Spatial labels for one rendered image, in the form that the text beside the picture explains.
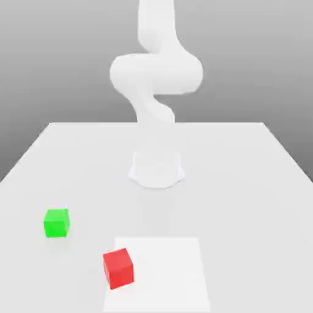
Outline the small red cube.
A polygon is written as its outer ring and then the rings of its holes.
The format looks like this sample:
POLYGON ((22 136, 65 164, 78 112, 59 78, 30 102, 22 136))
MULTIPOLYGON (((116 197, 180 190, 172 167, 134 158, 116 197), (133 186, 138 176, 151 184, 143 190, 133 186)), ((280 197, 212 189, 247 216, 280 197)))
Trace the small red cube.
POLYGON ((103 254, 103 266, 111 290, 134 282, 134 266, 126 248, 103 254))

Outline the small green cube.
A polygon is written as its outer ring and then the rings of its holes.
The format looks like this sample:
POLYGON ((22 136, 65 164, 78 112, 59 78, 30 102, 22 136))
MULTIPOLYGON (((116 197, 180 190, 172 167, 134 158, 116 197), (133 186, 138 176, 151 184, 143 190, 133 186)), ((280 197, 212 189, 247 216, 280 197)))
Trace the small green cube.
POLYGON ((49 209, 43 220, 45 235, 48 238, 64 238, 70 227, 67 208, 49 209))

